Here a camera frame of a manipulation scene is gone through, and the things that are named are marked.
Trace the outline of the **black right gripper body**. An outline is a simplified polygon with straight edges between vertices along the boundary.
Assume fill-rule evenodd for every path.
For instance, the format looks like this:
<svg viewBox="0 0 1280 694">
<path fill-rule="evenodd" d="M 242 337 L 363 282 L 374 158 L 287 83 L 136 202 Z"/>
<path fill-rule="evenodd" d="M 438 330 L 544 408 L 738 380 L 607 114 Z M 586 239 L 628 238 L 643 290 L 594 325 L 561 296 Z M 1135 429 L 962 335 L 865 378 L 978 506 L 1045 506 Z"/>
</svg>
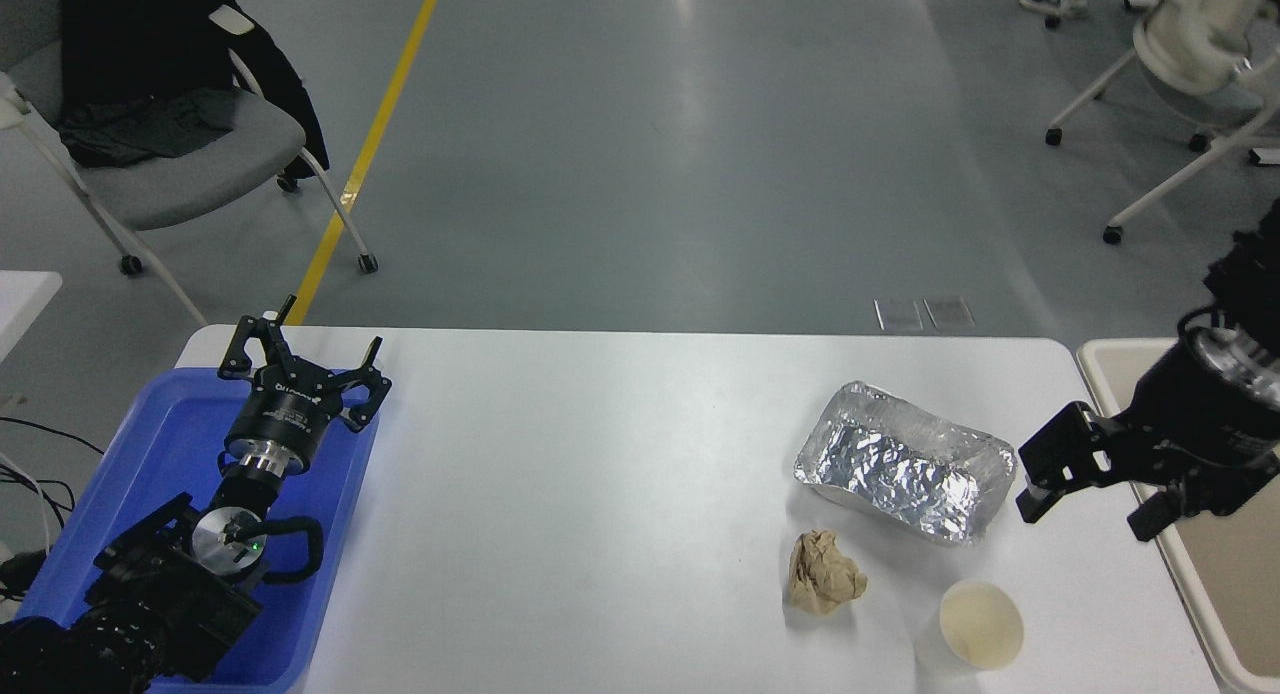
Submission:
<svg viewBox="0 0 1280 694">
<path fill-rule="evenodd" d="M 1157 490 L 1137 517 L 1231 517 L 1277 476 L 1277 405 L 1229 382 L 1203 346 L 1179 341 L 1114 419 L 1126 432 L 1116 470 Z"/>
</svg>

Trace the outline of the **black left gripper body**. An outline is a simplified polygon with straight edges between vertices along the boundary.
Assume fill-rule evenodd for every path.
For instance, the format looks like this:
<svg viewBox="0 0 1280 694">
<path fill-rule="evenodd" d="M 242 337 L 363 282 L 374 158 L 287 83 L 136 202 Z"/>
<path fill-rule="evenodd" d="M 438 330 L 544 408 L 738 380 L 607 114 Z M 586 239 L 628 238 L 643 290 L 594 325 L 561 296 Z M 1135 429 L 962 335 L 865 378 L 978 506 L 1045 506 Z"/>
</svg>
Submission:
<svg viewBox="0 0 1280 694">
<path fill-rule="evenodd" d="M 250 379 L 250 397 L 225 437 L 225 449 L 243 452 L 251 442 L 287 449 L 293 460 L 314 458 L 332 420 L 340 412 L 333 373 L 261 369 Z"/>
</svg>

